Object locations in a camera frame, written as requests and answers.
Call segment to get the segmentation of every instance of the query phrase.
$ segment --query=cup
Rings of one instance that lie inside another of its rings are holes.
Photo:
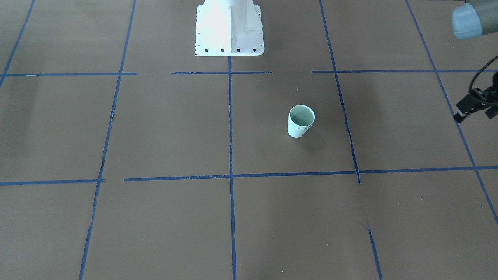
[[[294,138],[303,136],[315,121],[315,113],[306,105],[296,105],[290,109],[287,132]]]

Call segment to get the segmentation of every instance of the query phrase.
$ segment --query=light blue robot joint cap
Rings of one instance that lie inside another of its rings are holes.
[[[481,20],[474,7],[469,3],[453,10],[453,33],[459,40],[482,36]]]

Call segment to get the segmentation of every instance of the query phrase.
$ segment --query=black cable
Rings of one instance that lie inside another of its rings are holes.
[[[474,97],[472,95],[472,86],[474,85],[474,82],[476,81],[477,77],[488,67],[490,66],[495,60],[498,59],[498,55],[495,56],[492,60],[490,60],[488,63],[486,63],[486,65],[484,65],[483,68],[481,68],[479,70],[479,72],[477,72],[477,74],[472,78],[472,82],[470,82],[470,86],[469,86],[469,97],[472,98],[474,101],[477,101],[481,104],[486,104],[486,105],[491,105],[491,106],[498,106],[498,103],[493,103],[493,102],[486,102],[486,101],[482,101],[480,99],[477,99],[476,97]]]

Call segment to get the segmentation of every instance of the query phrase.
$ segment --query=metal bracket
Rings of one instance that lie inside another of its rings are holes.
[[[261,8],[252,0],[205,0],[197,7],[195,55],[264,53]]]

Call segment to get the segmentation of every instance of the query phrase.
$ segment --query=blue grid line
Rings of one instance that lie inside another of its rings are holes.
[[[355,147],[353,145],[353,138],[351,137],[351,130],[349,129],[348,116],[346,114],[346,107],[344,105],[344,99],[341,90],[341,84],[339,83],[339,75],[337,74],[336,61],[334,59],[334,51],[332,50],[332,44],[330,43],[329,29],[327,27],[327,21],[325,20],[325,13],[323,11],[322,0],[320,1],[320,10],[322,12],[323,27],[325,28],[325,34],[327,35],[327,42],[329,44],[330,59],[332,60],[332,67],[334,68],[334,75],[336,77],[337,91],[339,92],[339,99],[341,100],[341,107],[344,114],[344,122],[346,123],[346,130],[348,131],[349,142],[351,145],[351,155],[353,156],[353,162],[355,164],[356,175],[358,177],[358,184],[361,184],[360,172],[358,171],[358,162],[356,161]]]
[[[230,120],[230,213],[232,223],[232,279],[237,279],[237,258],[235,246],[235,202],[234,202],[234,165],[233,165],[233,106],[232,106],[232,57],[228,57],[228,105]]]
[[[114,117],[114,112],[116,110],[116,103],[118,100],[118,93],[120,90],[121,77],[123,76],[122,75],[123,69],[125,67],[126,51],[128,49],[129,36],[131,34],[131,26],[133,24],[133,16],[135,14],[135,6],[136,6],[136,0],[133,0],[133,6],[131,7],[131,15],[130,15],[129,24],[128,24],[128,32],[126,33],[126,40],[124,41],[123,56],[121,58],[121,67],[120,67],[120,72],[118,75],[118,82],[116,84],[116,91],[114,93],[113,106],[111,108],[111,116],[109,117],[106,142],[104,144],[104,151],[102,154],[102,165],[101,165],[100,170],[99,170],[99,180],[97,181],[97,186],[95,188],[95,196],[94,196],[94,202],[93,202],[93,208],[92,208],[92,219],[90,222],[90,226],[88,227],[87,238],[86,238],[86,242],[85,242],[85,249],[83,251],[83,258],[81,260],[81,268],[80,268],[80,274],[78,276],[78,280],[83,280],[83,274],[85,272],[85,264],[86,264],[87,256],[88,256],[88,248],[90,246],[90,239],[92,236],[92,228],[93,228],[93,224],[94,224],[94,220],[95,220],[95,213],[97,210],[97,197],[99,196],[101,180],[102,180],[102,176],[104,173],[104,166],[106,164],[107,148],[109,146],[109,139],[111,138],[111,129],[113,126],[113,117]]]
[[[462,73],[476,73],[479,69],[476,70],[313,70],[311,73],[313,74],[332,74],[332,73],[454,73],[454,72],[462,72]],[[496,72],[498,70],[495,69],[486,69],[484,72]]]
[[[24,20],[24,24],[22,25],[21,32],[19,33],[19,36],[17,37],[17,41],[15,42],[14,48],[12,49],[12,53],[10,53],[10,57],[8,59],[7,65],[5,66],[5,70],[3,71],[3,76],[0,79],[0,88],[3,85],[3,82],[5,80],[5,75],[8,72],[8,69],[10,68],[10,65],[12,63],[12,60],[14,59],[15,51],[17,50],[17,47],[19,46],[19,42],[21,42],[22,35],[24,34],[24,30],[26,30],[26,26],[28,24],[29,18],[31,17],[31,12],[33,11],[34,7],[34,2],[35,0],[31,1],[31,5],[29,6],[28,14],[26,15],[26,19]]]
[[[441,90],[443,91],[444,98],[446,99],[446,103],[448,105],[448,108],[450,109],[451,115],[453,116],[455,113],[453,112],[453,108],[451,107],[450,99],[448,98],[446,90],[445,90],[445,88],[443,86],[443,82],[441,81],[441,77],[439,77],[439,73],[437,71],[436,64],[434,64],[434,60],[432,59],[432,55],[431,55],[431,53],[429,51],[429,48],[427,47],[427,43],[425,42],[424,36],[422,35],[422,31],[420,30],[420,27],[418,26],[417,19],[415,18],[415,14],[413,13],[413,10],[411,9],[411,6],[410,6],[410,3],[408,2],[408,0],[405,0],[405,2],[406,2],[406,5],[408,6],[408,9],[410,11],[411,17],[413,18],[413,22],[415,23],[415,26],[417,27],[418,34],[420,35],[420,39],[422,39],[422,43],[424,44],[425,51],[427,52],[427,55],[429,56],[429,60],[430,60],[430,62],[432,64],[432,68],[434,69],[434,72],[435,72],[436,77],[438,79],[439,86],[441,87]],[[490,196],[488,195],[488,191],[486,190],[486,187],[484,186],[483,180],[481,179],[481,175],[479,174],[479,170],[478,170],[478,168],[476,166],[474,158],[472,157],[472,153],[470,152],[469,146],[467,145],[467,141],[465,140],[465,136],[464,136],[464,134],[462,132],[462,129],[460,128],[460,125],[457,122],[455,122],[455,125],[458,128],[458,132],[460,133],[460,137],[462,138],[462,141],[464,143],[465,149],[467,150],[467,154],[469,155],[469,158],[470,158],[470,161],[471,161],[472,166],[474,168],[474,171],[476,172],[476,176],[477,176],[477,179],[479,180],[479,184],[481,185],[481,189],[484,192],[484,195],[486,197],[486,200],[488,201],[488,205],[490,206],[490,209],[491,209],[491,212],[493,214],[493,217],[495,218],[495,222],[498,225],[498,216],[497,216],[497,213],[495,211],[493,203],[491,202]]]
[[[55,185],[55,184],[82,184],[97,183],[98,179],[88,180],[55,180],[55,181],[22,181],[22,182],[0,182],[0,186],[21,186],[21,185]]]
[[[43,77],[43,76],[118,76],[119,73],[26,73],[26,74],[1,74],[2,77]],[[137,75],[136,72],[124,72],[124,76]]]
[[[240,75],[240,74],[273,74],[273,71],[173,72],[173,73],[171,73],[171,75]]]
[[[498,166],[478,166],[477,169],[495,170]],[[416,173],[416,172],[442,172],[442,171],[465,171],[474,170],[473,166],[463,167],[434,167],[434,168],[406,168],[406,169],[377,169],[359,170],[360,174],[381,174],[381,173]],[[255,177],[288,177],[288,176],[319,176],[319,175],[347,175],[356,174],[355,170],[345,171],[318,171],[318,172],[287,172],[287,173],[246,173],[233,174],[233,178],[255,178]],[[222,179],[230,178],[225,175],[198,175],[198,176],[172,176],[172,177],[137,177],[125,178],[125,182],[141,181],[170,181],[170,180],[197,180],[197,179]]]
[[[378,261],[378,255],[377,255],[377,247],[375,246],[375,239],[374,235],[372,234],[372,230],[368,223],[365,223],[367,226],[367,229],[369,230],[369,235],[370,235],[370,243],[372,244],[372,251],[373,251],[373,257],[375,258],[375,266],[377,267],[377,274],[378,274],[378,280],[382,280],[382,272],[380,271],[380,263]]]

